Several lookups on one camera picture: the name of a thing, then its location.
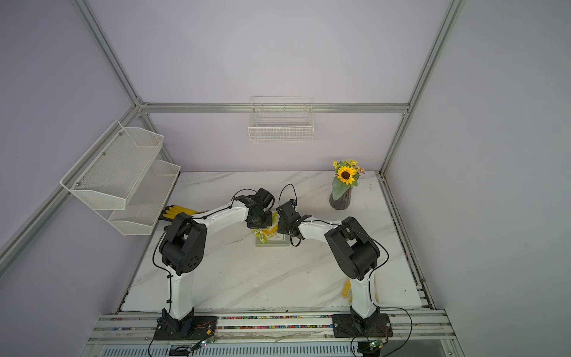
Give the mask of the yellow green white cloth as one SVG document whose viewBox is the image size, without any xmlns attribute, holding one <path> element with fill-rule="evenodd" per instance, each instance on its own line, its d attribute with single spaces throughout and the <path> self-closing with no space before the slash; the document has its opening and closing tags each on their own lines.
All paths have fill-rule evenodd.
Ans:
<svg viewBox="0 0 571 357">
<path fill-rule="evenodd" d="M 271 239 L 278 235 L 279 215 L 276 212 L 272 213 L 272 224 L 267 228 L 254 229 L 255 243 L 257 245 L 265 245 Z"/>
</svg>

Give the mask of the green picture frame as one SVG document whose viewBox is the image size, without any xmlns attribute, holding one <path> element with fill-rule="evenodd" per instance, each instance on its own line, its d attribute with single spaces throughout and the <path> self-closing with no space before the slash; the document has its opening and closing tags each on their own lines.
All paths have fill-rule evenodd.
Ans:
<svg viewBox="0 0 571 357">
<path fill-rule="evenodd" d="M 260 248 L 263 248 L 263 247 L 287 247 L 287 246 L 290 246 L 291 243 L 289 242 L 289 238 L 287 235 L 280 234 L 278 232 L 277 237 L 274 239 L 271 239 L 265 245 L 257 245 L 257 244 L 255 244 L 255 245 L 256 245 L 256 247 L 260 247 Z"/>
</svg>

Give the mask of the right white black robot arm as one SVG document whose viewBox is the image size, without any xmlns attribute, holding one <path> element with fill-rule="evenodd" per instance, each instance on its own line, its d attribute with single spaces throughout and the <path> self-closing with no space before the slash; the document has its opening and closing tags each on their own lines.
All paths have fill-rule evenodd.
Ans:
<svg viewBox="0 0 571 357">
<path fill-rule="evenodd" d="M 373 322 L 379 314 L 371 292 L 373 271 L 379 267 L 379 257 L 388 251 L 354 217 L 336 222 L 319 220 L 310 215 L 300 215 L 290 202 L 279 206 L 277 213 L 280 234 L 328 245 L 340 270 L 349 279 L 353 320 L 360 324 Z"/>
</svg>

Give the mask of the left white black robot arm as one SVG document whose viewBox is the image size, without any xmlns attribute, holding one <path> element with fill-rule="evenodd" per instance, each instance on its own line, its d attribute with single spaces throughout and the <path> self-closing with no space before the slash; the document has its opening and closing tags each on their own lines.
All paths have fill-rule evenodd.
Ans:
<svg viewBox="0 0 571 357">
<path fill-rule="evenodd" d="M 238 196 L 212 211 L 196 212 L 176 205 L 163 209 L 159 219 L 170 224 L 158 244 L 161 263 L 156 267 L 167 273 L 169 293 L 163 308 L 166 321 L 181 324 L 193 317 L 192 283 L 185 280 L 193 279 L 193 271 L 202 262 L 208 235 L 237 223 L 249 229 L 269 228 L 273 206 L 273 199 Z"/>
</svg>

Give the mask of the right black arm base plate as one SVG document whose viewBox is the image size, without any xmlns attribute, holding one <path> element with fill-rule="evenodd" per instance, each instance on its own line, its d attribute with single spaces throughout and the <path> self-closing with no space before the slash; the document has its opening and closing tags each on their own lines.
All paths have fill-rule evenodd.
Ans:
<svg viewBox="0 0 571 357">
<path fill-rule="evenodd" d="M 392 324 L 388 314 L 384 313 L 375 313 L 369 318 L 351 314 L 334 314 L 332 324 L 336 338 L 393 337 Z"/>
</svg>

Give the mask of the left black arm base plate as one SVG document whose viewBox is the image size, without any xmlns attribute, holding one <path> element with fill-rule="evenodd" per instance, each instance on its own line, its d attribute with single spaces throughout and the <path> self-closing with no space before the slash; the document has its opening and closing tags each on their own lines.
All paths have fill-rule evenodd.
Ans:
<svg viewBox="0 0 571 357">
<path fill-rule="evenodd" d="M 206 340 L 217 329 L 216 316 L 192 316 L 178 321 L 169 315 L 159 318 L 153 338 L 156 341 Z"/>
</svg>

